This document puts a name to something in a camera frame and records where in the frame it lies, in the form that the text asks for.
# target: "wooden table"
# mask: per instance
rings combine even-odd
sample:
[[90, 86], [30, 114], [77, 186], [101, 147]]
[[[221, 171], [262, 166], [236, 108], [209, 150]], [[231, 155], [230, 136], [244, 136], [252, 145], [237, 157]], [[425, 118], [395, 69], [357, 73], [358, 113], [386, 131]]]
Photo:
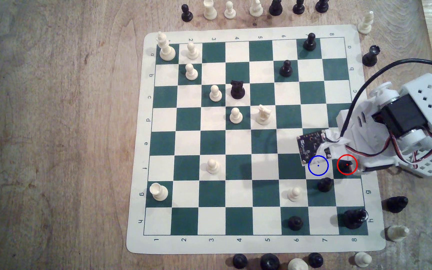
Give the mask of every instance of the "wooden table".
[[[375, 23], [361, 36], [363, 53], [381, 48], [368, 78], [408, 57], [432, 59], [423, 8], [417, 0], [330, 1], [326, 14], [307, 0], [301, 16], [283, 1], [278, 17], [249, 15], [249, 1], [234, 1], [237, 17], [203, 17], [202, 0], [181, 20], [174, 1], [0, 0], [0, 269], [231, 269], [230, 254], [140, 255], [126, 249], [143, 38], [178, 30], [357, 24], [373, 10]], [[370, 85], [396, 88], [431, 72], [407, 64]], [[370, 252], [371, 269], [432, 269], [432, 177], [397, 168], [378, 173], [383, 198], [405, 195], [410, 205], [384, 213], [384, 223], [411, 234]], [[321, 269], [351, 269], [354, 253], [323, 253]], [[286, 264], [308, 254], [279, 254]], [[249, 254], [258, 268], [260, 254]]]

